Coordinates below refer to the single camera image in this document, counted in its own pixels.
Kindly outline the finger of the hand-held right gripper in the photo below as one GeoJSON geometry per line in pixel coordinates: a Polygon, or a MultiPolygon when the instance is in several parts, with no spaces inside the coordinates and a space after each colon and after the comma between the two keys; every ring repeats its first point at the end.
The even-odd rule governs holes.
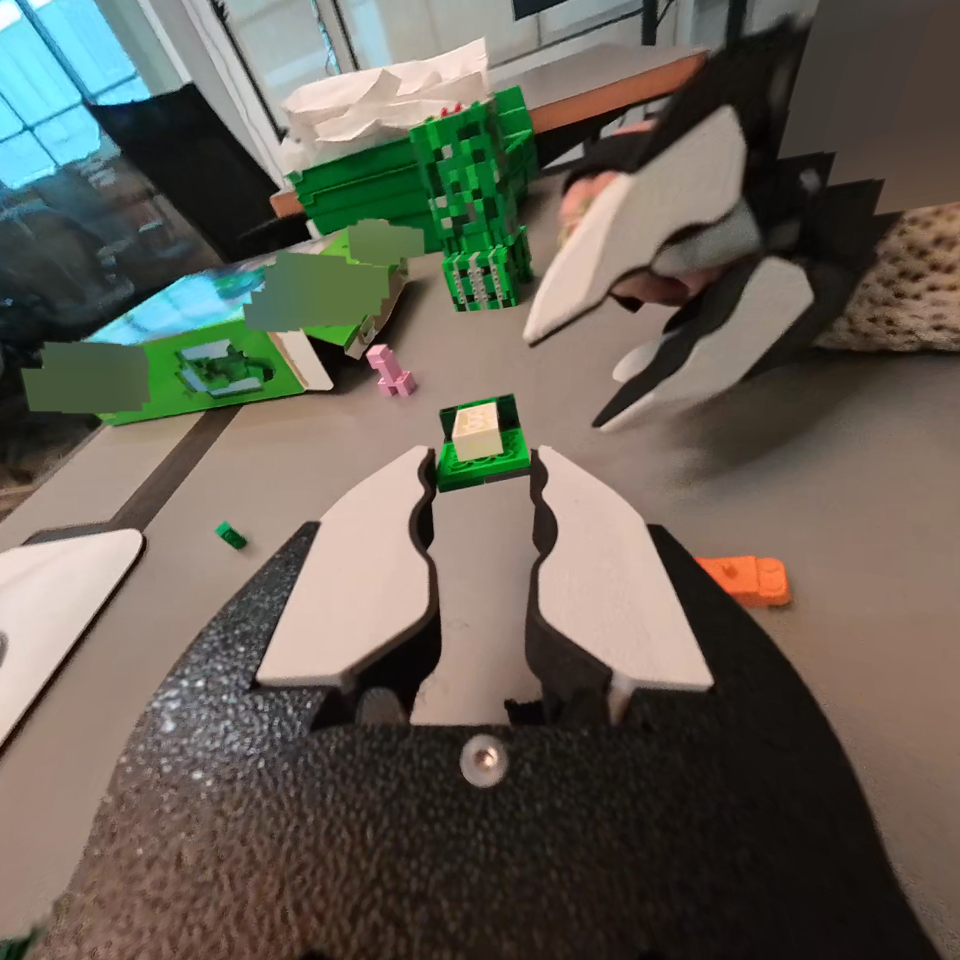
{"type": "Polygon", "coordinates": [[[620,174],[546,270],[524,342],[586,316],[631,273],[678,278],[758,253],[762,232],[742,192],[747,156],[738,114],[723,105],[637,172],[620,174]]]}
{"type": "Polygon", "coordinates": [[[710,401],[743,379],[814,301],[807,272],[783,258],[743,263],[678,311],[647,364],[592,426],[612,433],[648,412],[710,401]]]}

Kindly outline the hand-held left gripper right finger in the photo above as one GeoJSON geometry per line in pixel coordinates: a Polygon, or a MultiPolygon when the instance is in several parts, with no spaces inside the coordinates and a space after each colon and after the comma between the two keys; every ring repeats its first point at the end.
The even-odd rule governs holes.
{"type": "Polygon", "coordinates": [[[527,662],[544,690],[710,690],[714,676],[641,514],[557,449],[531,462],[527,662]]]}

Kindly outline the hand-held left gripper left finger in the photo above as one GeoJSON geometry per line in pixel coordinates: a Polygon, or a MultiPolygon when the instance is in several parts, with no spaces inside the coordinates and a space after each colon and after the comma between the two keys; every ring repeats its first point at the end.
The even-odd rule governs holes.
{"type": "Polygon", "coordinates": [[[436,495],[435,452],[414,446],[320,518],[255,679],[264,688],[353,689],[438,606],[418,523],[436,495]]]}

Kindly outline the orange lego brick separator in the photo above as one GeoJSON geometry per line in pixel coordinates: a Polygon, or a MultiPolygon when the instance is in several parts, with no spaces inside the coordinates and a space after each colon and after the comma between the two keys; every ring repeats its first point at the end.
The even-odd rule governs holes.
{"type": "Polygon", "coordinates": [[[695,558],[726,594],[748,608],[780,608],[792,602],[784,564],[757,556],[695,558]]]}

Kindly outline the green lego plate white brick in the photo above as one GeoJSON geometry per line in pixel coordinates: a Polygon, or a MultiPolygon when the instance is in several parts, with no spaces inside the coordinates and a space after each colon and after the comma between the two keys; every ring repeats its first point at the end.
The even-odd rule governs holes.
{"type": "Polygon", "coordinates": [[[531,455],[512,393],[447,407],[438,415],[443,430],[438,493],[529,474],[531,455]]]}

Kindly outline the green lego creeper figure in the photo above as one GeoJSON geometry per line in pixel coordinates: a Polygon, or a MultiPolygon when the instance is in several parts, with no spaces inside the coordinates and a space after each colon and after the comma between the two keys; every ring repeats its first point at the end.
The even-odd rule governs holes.
{"type": "Polygon", "coordinates": [[[539,171],[534,126],[522,89],[456,104],[409,132],[459,312],[518,306],[532,282],[519,205],[539,171]]]}

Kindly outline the pink lego pig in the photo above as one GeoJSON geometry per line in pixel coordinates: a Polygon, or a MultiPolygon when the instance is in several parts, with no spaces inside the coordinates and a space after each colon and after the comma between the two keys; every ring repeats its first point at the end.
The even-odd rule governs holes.
{"type": "Polygon", "coordinates": [[[413,373],[402,367],[387,344],[371,346],[365,356],[369,366],[378,374],[377,386],[382,395],[389,398],[409,398],[417,390],[418,385],[413,373]]]}

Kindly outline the green printed lego box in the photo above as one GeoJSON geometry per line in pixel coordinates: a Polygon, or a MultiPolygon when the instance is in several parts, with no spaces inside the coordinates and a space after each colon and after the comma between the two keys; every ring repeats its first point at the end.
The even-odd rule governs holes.
{"type": "Polygon", "coordinates": [[[22,371],[33,412],[126,426],[330,392],[363,359],[409,280],[399,246],[356,229],[188,275],[22,371]]]}

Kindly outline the green lego structure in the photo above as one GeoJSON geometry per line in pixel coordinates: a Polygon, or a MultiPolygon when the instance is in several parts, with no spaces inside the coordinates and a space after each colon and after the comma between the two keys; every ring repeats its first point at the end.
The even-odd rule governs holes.
{"type": "Polygon", "coordinates": [[[430,253],[440,248],[409,140],[395,140],[294,171],[287,179],[320,235],[376,219],[423,231],[430,253]]]}

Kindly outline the person's right hand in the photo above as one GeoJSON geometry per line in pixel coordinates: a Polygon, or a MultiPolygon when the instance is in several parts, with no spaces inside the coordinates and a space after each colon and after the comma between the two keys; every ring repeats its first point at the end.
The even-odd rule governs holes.
{"type": "Polygon", "coordinates": [[[610,296],[628,309],[640,306],[682,306],[698,297],[725,272],[724,268],[694,270],[679,277],[660,275],[651,270],[632,272],[618,281],[610,296]]]}

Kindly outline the cream knitted blanket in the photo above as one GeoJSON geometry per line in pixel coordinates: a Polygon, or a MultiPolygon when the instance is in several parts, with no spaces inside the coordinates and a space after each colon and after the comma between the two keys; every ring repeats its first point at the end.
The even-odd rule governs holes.
{"type": "Polygon", "coordinates": [[[959,354],[959,203],[909,210],[816,348],[857,354],[959,354]]]}

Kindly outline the wooden side table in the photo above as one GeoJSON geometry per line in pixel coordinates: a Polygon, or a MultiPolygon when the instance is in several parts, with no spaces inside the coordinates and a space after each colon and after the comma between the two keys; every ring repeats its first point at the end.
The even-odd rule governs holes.
{"type": "MultiPolygon", "coordinates": [[[[502,80],[492,80],[487,69],[488,97],[521,88],[541,169],[618,115],[670,96],[706,58],[705,51],[679,47],[600,44],[502,80]]],[[[288,187],[270,203],[279,217],[306,214],[287,176],[288,187]]]]}

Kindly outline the crumpled white paper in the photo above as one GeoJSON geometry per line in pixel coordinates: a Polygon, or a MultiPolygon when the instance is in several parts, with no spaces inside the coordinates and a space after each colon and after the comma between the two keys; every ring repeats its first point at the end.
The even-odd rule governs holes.
{"type": "Polygon", "coordinates": [[[284,170],[300,173],[408,137],[428,119],[490,96],[485,38],[428,59],[307,83],[282,102],[284,170]]]}

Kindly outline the white rounded board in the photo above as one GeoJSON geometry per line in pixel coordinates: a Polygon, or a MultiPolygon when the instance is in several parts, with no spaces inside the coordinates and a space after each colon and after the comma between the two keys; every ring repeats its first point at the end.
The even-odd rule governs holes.
{"type": "Polygon", "coordinates": [[[2,552],[2,746],[134,568],[145,545],[140,531],[119,529],[2,552]]]}

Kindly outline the window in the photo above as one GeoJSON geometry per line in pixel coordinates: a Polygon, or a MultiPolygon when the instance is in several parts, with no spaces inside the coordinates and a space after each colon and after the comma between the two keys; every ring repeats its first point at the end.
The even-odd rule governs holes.
{"type": "Polygon", "coordinates": [[[96,154],[89,104],[144,101],[149,86],[93,1],[1,3],[1,185],[14,191],[96,154]]]}

